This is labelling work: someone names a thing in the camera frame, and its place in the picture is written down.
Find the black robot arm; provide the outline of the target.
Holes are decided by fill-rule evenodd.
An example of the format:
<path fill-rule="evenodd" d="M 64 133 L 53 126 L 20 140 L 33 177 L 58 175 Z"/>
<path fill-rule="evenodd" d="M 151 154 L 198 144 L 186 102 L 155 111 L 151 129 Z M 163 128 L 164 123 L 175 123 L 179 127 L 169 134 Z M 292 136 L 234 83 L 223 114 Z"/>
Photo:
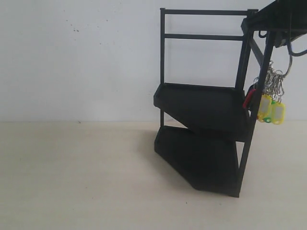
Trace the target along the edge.
<path fill-rule="evenodd" d="M 275 0 L 260 11 L 245 18 L 242 31 L 276 32 L 274 46 L 287 45 L 307 34 L 307 1 Z"/>

